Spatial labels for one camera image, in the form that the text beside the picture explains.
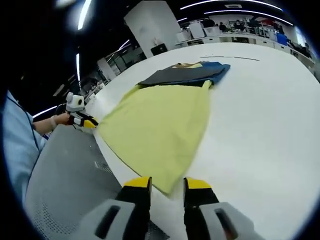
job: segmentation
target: cable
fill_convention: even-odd
[[[23,109],[22,106],[20,106],[18,103],[16,103],[14,100],[12,100],[10,97],[7,96],[7,98],[8,98],[11,102],[13,102],[15,105],[17,105],[19,108],[21,108],[22,111],[24,111],[24,113],[25,113],[25,115],[26,115],[26,118],[28,119],[29,124],[30,124],[30,127],[31,127],[31,131],[32,131],[32,135],[33,135],[33,140],[34,140],[35,146],[36,146],[36,148],[38,149],[39,154],[40,154],[40,148],[39,148],[39,145],[38,145],[38,142],[37,142],[37,139],[36,139],[36,135],[35,135],[35,132],[34,132],[34,127],[33,127],[33,124],[32,124],[31,121],[30,121],[30,118],[29,118],[29,116],[28,116],[28,113]]]

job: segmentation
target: blue cloth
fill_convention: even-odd
[[[221,64],[218,61],[215,61],[215,62],[202,61],[200,63],[202,65],[202,68],[221,68],[221,67],[223,67],[223,70],[221,72],[219,72],[217,74],[214,74],[212,76],[209,76],[209,77],[197,78],[197,79],[188,80],[188,81],[172,81],[172,82],[166,83],[165,85],[195,83],[195,82],[203,82],[203,81],[206,81],[206,80],[210,80],[212,82],[212,84],[216,85],[221,81],[221,79],[224,77],[224,75],[230,69],[230,65],[229,64]]]
[[[3,110],[3,150],[9,179],[13,190],[22,205],[25,203],[27,186],[32,170],[39,156],[34,136],[41,151],[46,143],[43,137],[33,130],[33,118],[11,100],[17,102],[10,92]]]

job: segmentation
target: white table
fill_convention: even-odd
[[[210,90],[207,130],[185,175],[207,181],[218,199],[247,215],[264,238],[290,239],[320,194],[320,85],[294,56],[243,43],[179,48],[127,69],[96,95],[87,112],[100,121],[156,70],[198,61],[231,68]],[[137,177],[97,132],[94,136],[120,184]],[[152,189],[151,219],[173,240],[187,239],[182,187],[181,178],[170,198]]]

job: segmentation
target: ceiling light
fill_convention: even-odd
[[[130,40],[128,39],[124,44],[121,45],[121,47],[119,47],[118,51],[121,50],[121,49],[123,49],[124,46],[125,46],[127,43],[129,43],[129,42],[130,42]]]
[[[79,55],[79,53],[75,56],[75,62],[76,62],[76,75],[78,77],[79,88],[81,89],[81,84],[80,84],[80,55]]]
[[[199,5],[199,4],[206,4],[206,3],[217,2],[217,1],[227,1],[227,0],[207,0],[207,1],[196,2],[196,3],[194,3],[194,4],[181,7],[180,10],[187,9],[187,8],[190,8],[190,7]],[[256,0],[238,0],[238,1],[252,2],[252,3],[256,3],[256,4],[263,4],[263,5],[267,5],[267,6],[269,6],[269,7],[278,9],[278,10],[280,10],[280,11],[283,11],[280,7],[277,7],[277,6],[275,6],[275,5],[272,5],[272,4],[266,3],[266,2],[262,2],[262,1],[256,1]]]
[[[79,18],[79,23],[78,23],[78,30],[82,29],[84,26],[85,18],[90,6],[91,0],[85,0],[81,13],[80,13],[80,18]]]
[[[279,17],[276,17],[276,16],[272,16],[272,15],[269,15],[269,14],[266,14],[266,13],[262,13],[262,12],[258,12],[258,11],[248,11],[248,10],[220,10],[220,11],[208,11],[208,12],[205,12],[204,14],[215,14],[215,13],[229,13],[229,12],[243,12],[243,13],[252,13],[252,14],[260,14],[260,15],[265,15],[265,16],[268,16],[268,17],[271,17],[271,18],[274,18],[274,19],[278,19],[284,23],[287,23],[291,26],[293,26],[293,24],[291,22],[288,22],[286,20],[283,20]]]
[[[180,20],[178,20],[177,22],[181,22],[181,21],[183,21],[183,20],[187,20],[188,18],[187,17],[185,17],[185,18],[182,18],[182,19],[180,19]]]
[[[32,116],[32,117],[33,117],[33,118],[36,118],[36,117],[40,116],[41,114],[44,114],[44,113],[46,113],[46,112],[48,112],[48,111],[50,111],[50,110],[52,110],[52,109],[55,109],[56,107],[58,107],[58,106],[50,107],[49,109],[44,110],[44,111],[42,111],[42,112],[39,112],[39,113],[37,113],[36,115],[34,115],[34,116]]]

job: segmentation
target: ceiling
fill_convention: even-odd
[[[10,90],[31,114],[64,101],[53,94],[76,73],[77,53],[80,54],[80,72],[84,76],[96,67],[97,60],[133,38],[123,18],[140,0],[92,0],[83,28],[78,31],[78,16],[84,2],[77,0],[56,9],[53,7],[55,1],[21,1],[18,7],[20,23],[16,27],[20,46],[14,73],[18,80]],[[247,1],[214,1],[180,10],[197,2],[201,0],[167,0],[177,19],[204,18],[204,12],[226,10],[226,2],[240,2],[243,10],[266,13],[293,23],[290,17],[274,7]]]

